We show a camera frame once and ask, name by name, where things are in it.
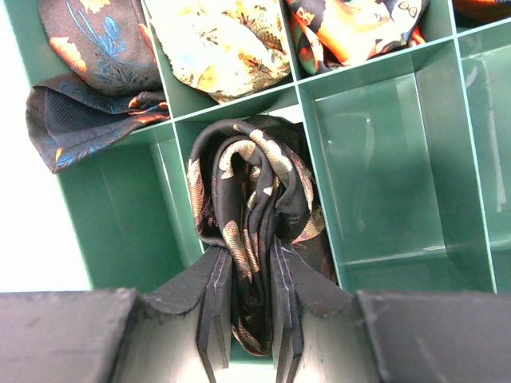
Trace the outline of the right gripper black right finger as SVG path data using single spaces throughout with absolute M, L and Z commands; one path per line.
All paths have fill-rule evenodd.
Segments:
M 510 298 L 348 294 L 287 244 L 271 245 L 279 382 L 507 382 Z

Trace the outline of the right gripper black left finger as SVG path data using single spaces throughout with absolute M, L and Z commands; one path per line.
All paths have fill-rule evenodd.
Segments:
M 210 247 L 150 294 L 5 293 L 4 382 L 212 382 L 230 355 L 230 254 Z

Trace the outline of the black gold patterned tie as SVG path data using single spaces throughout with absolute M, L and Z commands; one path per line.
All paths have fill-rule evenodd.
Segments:
M 199 239 L 234 262 L 232 333 L 264 356 L 273 338 L 271 245 L 282 241 L 337 279 L 303 126 L 268 115 L 210 124 L 192 146 L 187 184 Z

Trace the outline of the green compartment organizer box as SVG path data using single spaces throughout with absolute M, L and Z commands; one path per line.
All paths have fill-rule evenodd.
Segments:
M 70 73 L 40 1 L 4 1 L 32 88 Z M 210 245 L 195 229 L 187 166 L 210 124 L 256 115 L 303 126 L 335 266 L 359 290 L 510 290 L 510 19 L 477 22 L 428 1 L 425 42 L 310 75 L 283 18 L 291 72 L 220 104 L 178 81 L 141 2 L 169 118 L 52 173 L 32 144 L 27 100 L 1 74 L 1 130 L 18 128 L 58 181 L 91 287 L 155 290 Z

